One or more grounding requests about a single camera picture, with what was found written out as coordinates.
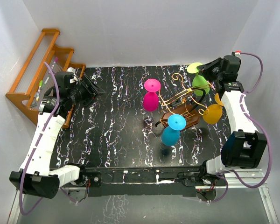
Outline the green wine glass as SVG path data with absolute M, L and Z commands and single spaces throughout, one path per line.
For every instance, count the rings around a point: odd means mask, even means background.
M 187 67 L 187 72 L 189 74 L 195 74 L 195 77 L 192 81 L 192 86 L 194 87 L 198 87 L 199 90 L 195 90 L 194 93 L 197 96 L 202 96 L 203 95 L 203 90 L 205 91 L 205 94 L 208 94 L 210 91 L 210 86 L 208 81 L 201 75 L 199 75 L 199 70 L 197 69 L 198 66 L 202 65 L 202 63 L 200 62 L 195 62 L 195 63 L 191 63 L 188 67 Z

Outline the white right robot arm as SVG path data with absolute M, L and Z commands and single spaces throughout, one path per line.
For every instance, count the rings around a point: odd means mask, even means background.
M 269 138 L 263 127 L 249 114 L 245 105 L 248 94 L 237 81 L 241 65 L 239 55 L 233 52 L 209 63 L 191 63 L 190 74 L 198 74 L 206 81 L 216 83 L 216 92 L 229 120 L 231 135 L 221 149 L 221 154 L 205 161 L 201 166 L 199 181 L 210 185 L 215 175 L 233 172 L 237 168 L 256 168 L 265 149 L 270 149 Z

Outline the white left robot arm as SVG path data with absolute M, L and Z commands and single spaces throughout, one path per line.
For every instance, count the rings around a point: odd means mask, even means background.
M 9 180 L 24 194 L 53 198 L 60 187 L 70 182 L 83 186 L 87 174 L 80 165 L 66 165 L 51 171 L 49 168 L 56 139 L 73 105 L 88 106 L 105 91 L 87 76 L 77 77 L 71 71 L 53 75 L 54 86 L 41 101 L 37 127 L 27 156 L 18 171 L 12 171 Z

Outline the orange wine glass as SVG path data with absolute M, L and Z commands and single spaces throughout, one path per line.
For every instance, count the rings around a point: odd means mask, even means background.
M 215 94 L 214 100 L 216 103 L 208 106 L 202 115 L 203 120 L 211 125 L 216 124 L 221 119 L 224 106 L 218 93 Z

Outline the pink wine glass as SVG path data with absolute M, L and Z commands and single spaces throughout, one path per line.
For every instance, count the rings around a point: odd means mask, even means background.
M 144 88 L 147 93 L 143 99 L 143 107 L 145 110 L 152 112 L 158 108 L 159 97 L 157 92 L 161 89 L 161 83 L 156 79 L 148 79 L 144 83 Z

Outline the blue wine glass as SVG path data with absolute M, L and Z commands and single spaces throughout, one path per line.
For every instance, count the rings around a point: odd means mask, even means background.
M 180 131 L 186 126 L 186 119 L 180 114 L 173 114 L 168 118 L 168 126 L 161 135 L 161 141 L 166 146 L 175 145 L 180 138 Z

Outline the pink capped marker pen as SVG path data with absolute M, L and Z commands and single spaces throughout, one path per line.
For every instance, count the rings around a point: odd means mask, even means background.
M 52 64 L 52 66 L 50 67 L 52 71 L 54 71 L 54 67 L 55 67 L 55 65 L 57 64 L 57 61 L 58 61 L 58 57 L 55 57 L 55 59 L 54 59 L 54 61 L 53 61 L 53 64 Z M 43 86 L 45 86 L 45 85 L 47 84 L 47 82 L 49 81 L 49 79 L 50 79 L 50 72 L 48 72 L 48 75 L 47 75 L 46 79 L 45 79 L 44 82 L 43 82 Z

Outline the green capped marker pen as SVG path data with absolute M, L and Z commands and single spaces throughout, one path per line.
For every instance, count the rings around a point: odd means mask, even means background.
M 37 90 L 37 92 L 36 92 L 36 97 L 35 97 L 35 100 L 36 100 L 36 101 L 39 100 L 40 92 L 41 92 L 41 90 L 42 90 L 42 83 L 43 83 L 43 81 L 41 80 L 41 81 L 39 82 L 38 90 Z

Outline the wooden tiered shelf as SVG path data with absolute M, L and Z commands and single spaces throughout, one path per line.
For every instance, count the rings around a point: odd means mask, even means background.
M 39 82 L 41 80 L 44 82 L 49 72 L 44 63 L 52 66 L 55 57 L 58 57 L 54 72 L 66 71 L 72 67 L 79 69 L 83 74 L 86 69 L 85 64 L 71 61 L 74 54 L 73 48 L 64 48 L 56 44 L 59 35 L 60 31 L 56 28 L 42 29 L 18 76 L 9 92 L 6 93 L 7 99 L 35 125 L 37 124 L 38 106 L 43 94 L 54 84 L 50 78 L 45 86 L 42 85 L 39 100 L 35 100 Z

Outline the aluminium frame rail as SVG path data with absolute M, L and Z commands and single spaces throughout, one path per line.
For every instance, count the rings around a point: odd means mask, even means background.
M 227 173 L 228 186 L 216 186 L 213 194 L 202 196 L 197 187 L 192 197 L 182 196 L 189 188 L 177 188 L 177 194 L 161 194 L 161 187 L 171 184 L 138 184 L 135 195 L 119 185 L 121 193 L 104 190 L 93 197 L 94 190 L 70 186 L 53 199 L 39 200 L 25 196 L 23 206 L 31 210 L 24 216 L 19 200 L 14 200 L 8 218 L 10 224 L 276 224 L 268 186 L 257 187 L 261 170 L 237 170 Z

